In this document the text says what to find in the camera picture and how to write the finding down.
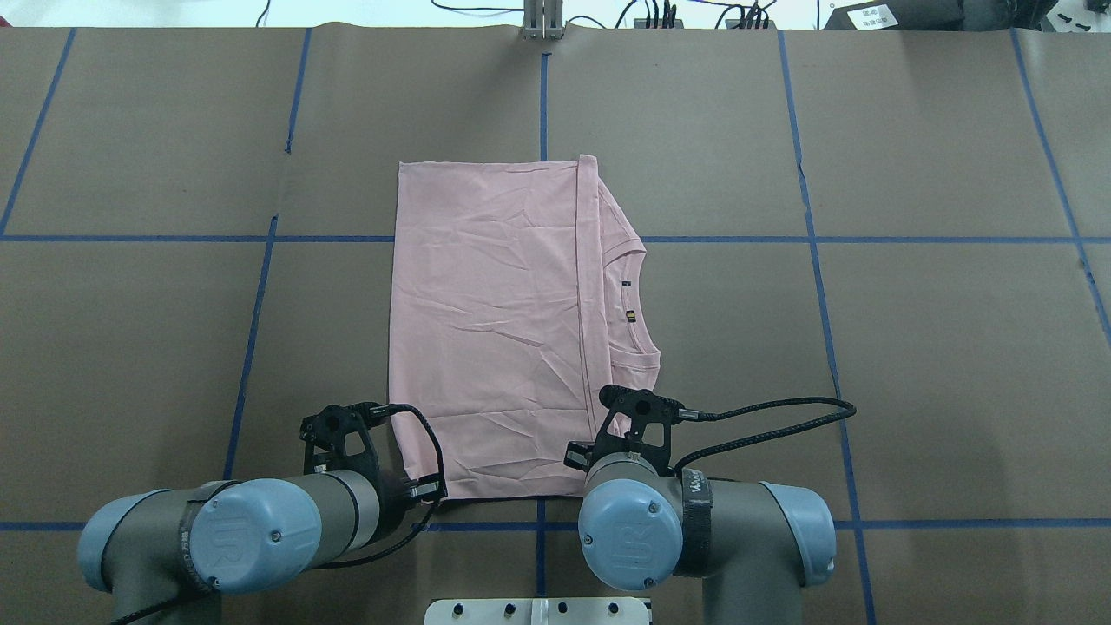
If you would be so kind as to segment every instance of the grid line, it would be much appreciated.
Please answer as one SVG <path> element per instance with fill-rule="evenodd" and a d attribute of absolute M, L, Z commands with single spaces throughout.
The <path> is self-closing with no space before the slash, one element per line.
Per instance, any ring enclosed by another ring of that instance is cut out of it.
<path fill-rule="evenodd" d="M 548 160 L 548 60 L 551 52 L 540 53 L 540 160 Z M 543 497 L 537 500 L 537 596 L 548 596 L 548 504 Z"/>
<path fill-rule="evenodd" d="M 243 356 L 243 371 L 239 377 L 239 393 L 236 396 L 236 412 L 231 419 L 231 436 L 228 438 L 228 455 L 223 463 L 223 478 L 231 480 L 236 467 L 236 452 L 239 447 L 239 430 L 243 423 L 243 409 L 247 406 L 247 383 L 251 376 L 251 365 L 254 362 L 254 344 L 259 335 L 259 319 L 262 316 L 262 299 L 267 292 L 267 278 L 270 274 L 270 256 L 274 250 L 274 238 L 278 231 L 278 215 L 270 219 L 270 233 L 267 234 L 267 249 L 262 252 L 262 269 L 259 271 L 259 285 L 254 291 L 254 308 L 251 311 L 251 330 L 247 334 L 247 354 Z"/>
<path fill-rule="evenodd" d="M 1088 252 L 1084 251 L 1084 243 L 1080 238 L 1080 229 L 1077 226 L 1077 218 L 1072 213 L 1072 204 L 1069 202 L 1069 193 L 1064 191 L 1064 183 L 1061 181 L 1061 172 L 1057 168 L 1057 159 L 1053 158 L 1053 149 L 1049 144 L 1045 135 L 1045 128 L 1041 122 L 1041 114 L 1038 112 L 1038 102 L 1034 101 L 1033 90 L 1030 89 L 1030 77 L 1027 75 L 1027 62 L 1022 57 L 1022 44 L 1019 42 L 1019 31 L 1011 29 L 1011 46 L 1014 48 L 1014 60 L 1018 63 L 1019 77 L 1022 79 L 1022 90 L 1027 95 L 1027 104 L 1030 107 L 1030 117 L 1041 141 L 1042 151 L 1045 153 L 1045 161 L 1049 164 L 1050 174 L 1053 177 L 1053 185 L 1057 188 L 1057 196 L 1061 200 L 1061 209 L 1064 210 L 1064 218 L 1069 222 L 1069 231 L 1072 233 L 1072 241 L 1077 245 L 1077 253 L 1080 255 L 1080 263 L 1084 270 L 1084 279 L 1088 281 L 1088 290 L 1092 294 L 1095 304 L 1095 314 L 1099 316 L 1100 325 L 1103 327 L 1103 339 L 1111 347 L 1111 323 L 1108 322 L 1108 311 L 1103 305 L 1103 298 L 1100 295 L 1100 286 L 1095 283 L 1092 274 L 1092 265 L 1088 261 Z"/>
<path fill-rule="evenodd" d="M 279 243 L 392 243 L 393 234 L 278 234 Z M 657 234 L 643 235 L 645 243 L 809 243 L 808 235 L 791 234 Z M 815 235 L 821 244 L 1109 244 L 1111 236 L 855 236 Z M 266 234 L 0 234 L 8 242 L 232 242 L 261 243 Z"/>
<path fill-rule="evenodd" d="M 27 173 L 27 167 L 31 162 L 31 154 L 34 153 L 34 145 L 39 142 L 39 132 L 42 131 L 42 124 L 47 121 L 47 113 L 50 112 L 50 102 L 54 99 L 54 92 L 58 90 L 58 83 L 61 81 L 62 71 L 66 69 L 66 61 L 69 60 L 70 49 L 73 48 L 73 39 L 76 37 L 77 29 L 71 28 L 69 34 L 66 37 L 62 53 L 58 58 L 54 77 L 50 80 L 50 88 L 47 89 L 47 97 L 42 100 L 42 108 L 39 109 L 39 117 L 34 120 L 31 138 L 27 141 L 27 150 L 23 151 L 23 159 L 19 162 L 19 169 L 16 171 L 16 180 L 11 184 L 11 192 L 8 193 L 8 203 L 4 204 L 3 215 L 0 215 L 0 234 L 3 234 L 4 230 L 8 229 L 8 220 L 11 219 L 11 211 L 16 209 L 16 199 L 19 196 L 20 187 L 23 185 L 23 175 Z"/>
<path fill-rule="evenodd" d="M 546 523 L 547 532 L 578 532 L 575 522 Z M 858 527 L 865 531 L 921 531 L 921 530 L 1085 530 L 1111 528 L 1111 518 L 920 518 L 834 521 L 839 532 L 853 532 Z M 0 532 L 81 532 L 83 521 L 4 521 Z M 537 524 L 523 522 L 444 522 L 430 523 L 426 532 L 436 533 L 484 533 L 484 532 L 536 532 Z"/>
<path fill-rule="evenodd" d="M 830 377 L 833 382 L 833 391 L 838 400 L 841 400 L 841 379 L 837 370 L 837 353 L 833 350 L 833 332 L 829 319 L 829 305 L 825 301 L 825 283 L 822 280 L 821 258 L 818 253 L 818 232 L 814 229 L 814 214 L 810 203 L 810 185 L 807 182 L 807 174 L 802 168 L 802 140 L 799 132 L 799 118 L 794 108 L 794 90 L 791 85 L 791 68 L 787 56 L 787 39 L 783 31 L 777 32 L 779 39 L 779 57 L 783 70 L 783 90 L 787 100 L 788 117 L 791 122 L 791 140 L 794 143 L 794 161 L 799 175 L 799 191 L 802 194 L 802 203 L 807 209 L 807 236 L 810 243 L 810 262 L 814 271 L 814 285 L 818 291 L 818 310 L 822 322 L 822 335 L 825 341 L 825 360 L 830 370 Z M 875 605 L 872 599 L 872 579 L 868 569 L 868 552 L 864 547 L 864 532 L 860 524 L 860 500 L 857 496 L 857 477 L 852 466 L 852 448 L 849 445 L 849 427 L 842 421 L 839 424 L 841 430 L 841 460 L 844 464 L 845 486 L 849 491 L 849 508 L 852 513 L 853 537 L 857 544 L 857 563 L 860 568 L 860 585 L 864 599 L 864 615 L 868 625 L 875 625 Z"/>
<path fill-rule="evenodd" d="M 297 112 L 301 107 L 301 87 L 304 84 L 304 65 L 309 62 L 309 42 L 312 41 L 312 29 L 304 29 L 304 41 L 301 43 L 301 64 L 297 70 L 297 85 L 293 88 L 293 105 L 289 109 L 289 133 L 286 135 L 286 153 L 293 152 L 293 129 L 297 128 Z"/>

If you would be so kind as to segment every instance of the sticker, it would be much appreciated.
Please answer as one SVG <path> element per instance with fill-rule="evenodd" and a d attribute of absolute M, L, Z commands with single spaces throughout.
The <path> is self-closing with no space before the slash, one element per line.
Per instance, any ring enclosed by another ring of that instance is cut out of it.
<path fill-rule="evenodd" d="M 895 19 L 895 16 L 887 4 L 857 9 L 855 11 L 849 11 L 848 14 L 849 19 L 852 20 L 852 26 L 857 27 L 857 30 L 879 30 L 881 28 L 899 26 L 899 20 Z"/>

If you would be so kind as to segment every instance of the black strap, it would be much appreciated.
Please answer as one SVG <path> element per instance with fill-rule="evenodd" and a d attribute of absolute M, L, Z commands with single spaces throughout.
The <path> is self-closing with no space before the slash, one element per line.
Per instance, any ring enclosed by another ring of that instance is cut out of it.
<path fill-rule="evenodd" d="M 197 521 L 197 515 L 200 514 L 201 508 L 209 500 L 216 497 L 221 491 L 230 488 L 239 484 L 236 480 L 222 480 L 216 482 L 209 482 L 203 486 L 200 486 L 189 495 L 189 501 L 186 504 L 186 512 L 181 515 L 181 523 L 178 524 L 178 536 L 181 537 L 181 566 L 186 569 L 186 577 L 193 585 L 193 591 L 202 595 L 216 592 L 207 579 L 202 579 L 200 574 L 197 573 L 197 567 L 193 566 L 193 556 L 190 553 L 190 534 L 193 530 L 193 522 Z"/>
<path fill-rule="evenodd" d="M 710 564 L 713 493 L 710 492 L 710 481 L 698 470 L 683 468 L 680 483 L 683 492 L 683 551 L 675 575 L 701 577 Z"/>

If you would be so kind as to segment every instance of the light blue joint cover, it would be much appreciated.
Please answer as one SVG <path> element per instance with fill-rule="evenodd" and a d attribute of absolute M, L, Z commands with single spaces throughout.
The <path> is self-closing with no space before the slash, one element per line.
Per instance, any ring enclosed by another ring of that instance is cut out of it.
<path fill-rule="evenodd" d="M 166 493 L 167 488 L 159 488 L 142 495 L 130 495 L 121 497 L 114 502 L 104 504 L 97 514 L 92 515 L 89 523 L 84 524 L 81 531 L 81 538 L 77 542 L 77 563 L 81 567 L 81 575 L 84 583 L 103 593 L 110 593 L 108 583 L 104 582 L 104 550 L 108 548 L 108 541 L 112 538 L 112 533 L 117 526 L 128 516 L 131 508 L 140 502 L 157 493 Z"/>
<path fill-rule="evenodd" d="M 189 553 L 221 593 L 276 588 L 297 577 L 320 546 L 320 510 L 301 487 L 252 480 L 212 497 L 193 522 Z"/>
<path fill-rule="evenodd" d="M 760 484 L 775 497 L 787 524 L 791 526 L 807 574 L 805 585 L 824 584 L 833 575 L 833 558 L 837 556 L 837 532 L 825 501 L 809 488 L 767 482 Z"/>
<path fill-rule="evenodd" d="M 603 583 L 620 591 L 643 591 L 674 571 L 683 531 L 663 495 L 642 482 L 619 478 L 583 498 L 579 544 Z"/>

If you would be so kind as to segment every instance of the folded t-shirt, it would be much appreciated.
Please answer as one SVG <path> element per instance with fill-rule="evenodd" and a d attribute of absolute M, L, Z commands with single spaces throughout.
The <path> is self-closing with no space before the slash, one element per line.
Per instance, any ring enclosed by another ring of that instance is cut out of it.
<path fill-rule="evenodd" d="M 594 440 L 598 391 L 651 389 L 659 372 L 643 259 L 594 157 L 401 163 L 390 402 L 429 419 L 449 498 L 582 494 L 563 453 Z M 393 430 L 407 473 L 434 473 L 416 419 Z"/>

